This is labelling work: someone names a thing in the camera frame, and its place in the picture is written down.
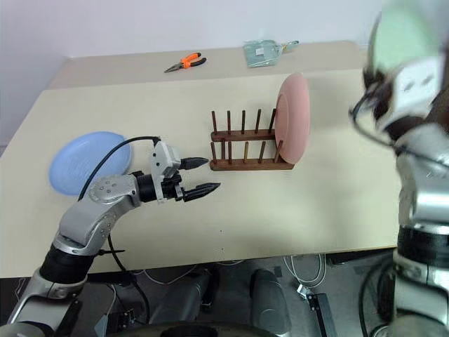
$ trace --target pink plate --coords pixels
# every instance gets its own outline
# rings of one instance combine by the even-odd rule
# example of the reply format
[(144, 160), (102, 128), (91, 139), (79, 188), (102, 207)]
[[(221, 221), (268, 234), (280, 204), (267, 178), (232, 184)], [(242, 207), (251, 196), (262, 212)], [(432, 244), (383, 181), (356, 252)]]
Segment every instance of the pink plate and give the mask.
[(275, 121), (276, 144), (283, 140), (279, 154), (289, 164), (298, 163), (310, 133), (309, 89), (301, 74), (291, 74), (282, 83)]

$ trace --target orange handle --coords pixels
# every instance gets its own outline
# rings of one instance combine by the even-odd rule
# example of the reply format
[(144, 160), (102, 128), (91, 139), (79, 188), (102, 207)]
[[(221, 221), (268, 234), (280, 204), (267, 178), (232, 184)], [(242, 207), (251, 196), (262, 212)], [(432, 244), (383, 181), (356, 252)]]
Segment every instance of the orange handle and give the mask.
[(192, 65), (192, 60), (201, 57), (201, 53), (193, 53), (188, 55), (186, 58), (181, 59), (182, 67), (184, 69), (190, 68)]

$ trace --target white wall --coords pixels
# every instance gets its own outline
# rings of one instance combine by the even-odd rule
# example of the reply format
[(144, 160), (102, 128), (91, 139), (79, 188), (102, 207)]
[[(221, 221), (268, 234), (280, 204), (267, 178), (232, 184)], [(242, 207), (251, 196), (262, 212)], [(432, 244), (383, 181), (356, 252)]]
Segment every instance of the white wall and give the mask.
[[(380, 0), (0, 1), (0, 145), (11, 139), (66, 57), (241, 46), (260, 37), (366, 44), (382, 5)], [(432, 15), (441, 15), (441, 9)]]

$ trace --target black cable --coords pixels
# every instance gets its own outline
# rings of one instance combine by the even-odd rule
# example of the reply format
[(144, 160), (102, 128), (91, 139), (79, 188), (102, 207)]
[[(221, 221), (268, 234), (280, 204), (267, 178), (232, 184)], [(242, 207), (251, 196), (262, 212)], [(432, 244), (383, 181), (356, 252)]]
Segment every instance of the black cable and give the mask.
[(358, 133), (360, 133), (364, 137), (368, 138), (369, 140), (377, 143), (378, 145), (381, 145), (384, 147), (390, 147), (396, 153), (405, 152), (407, 154), (413, 155), (414, 157), (416, 157), (418, 159), (430, 161), (431, 163), (438, 164), (446, 169), (449, 169), (449, 165), (445, 164), (442, 161), (435, 160), (431, 157), (426, 156), (425, 154), (420, 154), (415, 151), (409, 150), (405, 146), (396, 146), (393, 141), (387, 142), (385, 140), (382, 140), (382, 139), (378, 138), (377, 136), (373, 135), (372, 133), (368, 132), (364, 128), (362, 128), (360, 126), (360, 124), (358, 123), (357, 117), (358, 117), (358, 114), (359, 114), (363, 104), (366, 103), (366, 101), (368, 100), (369, 97), (372, 97), (372, 95), (367, 95), (367, 94), (363, 95), (362, 98), (357, 102), (356, 106), (352, 110), (349, 111), (349, 116), (351, 117), (352, 124), (354, 125), (354, 128), (357, 130)]
[[(107, 287), (108, 287), (109, 289), (111, 289), (112, 292), (114, 292), (114, 289), (112, 288), (113, 286), (112, 286), (111, 284), (106, 284), (106, 285), (107, 285)], [(116, 299), (118, 300), (118, 302), (120, 303), (121, 308), (123, 309), (123, 311), (127, 311), (125, 305), (123, 304), (122, 299), (121, 299), (120, 296), (119, 296), (119, 292), (117, 291), (117, 289), (115, 289), (115, 297), (116, 297)]]
[(101, 159), (100, 163), (98, 163), (98, 165), (93, 169), (91, 175), (89, 176), (89, 178), (87, 178), (86, 182), (84, 183), (83, 189), (79, 193), (78, 201), (80, 201), (81, 199), (84, 198), (86, 190), (88, 189), (89, 185), (91, 184), (93, 177), (95, 177), (95, 174), (97, 174), (97, 172), (101, 169), (101, 166), (103, 166), (103, 164), (109, 159), (109, 157), (112, 156), (114, 154), (114, 152), (116, 152), (120, 147), (122, 147), (128, 143), (135, 142), (136, 140), (152, 140), (153, 143), (156, 145), (157, 142), (159, 142), (161, 139), (159, 137), (154, 137), (154, 136), (141, 136), (141, 137), (129, 138), (129, 139), (121, 142), (120, 144), (118, 144), (111, 151), (109, 151), (105, 155), (105, 157), (103, 159)]
[(371, 277), (373, 277), (375, 272), (377, 272), (380, 268), (385, 268), (386, 264), (391, 265), (391, 263), (391, 255), (388, 255), (387, 257), (383, 258), (380, 263), (372, 266), (368, 271), (368, 274), (366, 274), (365, 279), (363, 280), (360, 287), (360, 291), (358, 293), (358, 319), (360, 320), (360, 327), (362, 329), (363, 337), (369, 337), (365, 322), (365, 312), (363, 311), (363, 299), (365, 298), (366, 287), (368, 286), (368, 282), (370, 281)]
[[(78, 201), (80, 201), (81, 199), (84, 198), (84, 195), (85, 195), (89, 185), (91, 184), (92, 179), (95, 177), (95, 174), (97, 174), (97, 172), (101, 169), (101, 166), (103, 166), (103, 164), (113, 155), (113, 153), (116, 152), (120, 147), (122, 147), (128, 143), (135, 142), (136, 140), (152, 140), (153, 144), (156, 145), (157, 142), (159, 142), (161, 139), (159, 137), (154, 137), (154, 136), (134, 137), (134, 138), (127, 139), (127, 140), (121, 142), (120, 144), (118, 144), (117, 146), (115, 146), (112, 150), (110, 150), (105, 155), (105, 157), (100, 161), (100, 163), (98, 163), (98, 165), (93, 169), (92, 173), (89, 175), (89, 178), (87, 178), (86, 182), (84, 183), (84, 186), (79, 194)], [(109, 235), (107, 237), (107, 243), (109, 244), (109, 250), (112, 252), (112, 256), (114, 257), (114, 260), (117, 263), (117, 265), (119, 266), (120, 270), (130, 274), (131, 283), (133, 284), (135, 290), (138, 291), (140, 296), (142, 296), (143, 302), (145, 304), (145, 321), (149, 322), (150, 311), (149, 311), (148, 297), (145, 295), (142, 288), (140, 288), (139, 284), (137, 283), (137, 281), (135, 279), (135, 275), (133, 275), (133, 273), (127, 271), (127, 269), (125, 268), (123, 263), (120, 261), (119, 257), (117, 256), (115, 249), (114, 249), (114, 245), (112, 244), (111, 235)]]

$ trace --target white robot part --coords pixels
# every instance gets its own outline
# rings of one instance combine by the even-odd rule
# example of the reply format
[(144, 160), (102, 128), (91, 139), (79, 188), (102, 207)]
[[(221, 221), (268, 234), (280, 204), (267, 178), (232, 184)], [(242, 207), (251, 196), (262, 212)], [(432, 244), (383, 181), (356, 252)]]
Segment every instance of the white robot part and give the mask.
[(379, 132), (406, 116), (427, 117), (441, 90), (445, 54), (423, 58), (402, 67), (392, 80), (392, 96), (386, 114), (376, 122)]

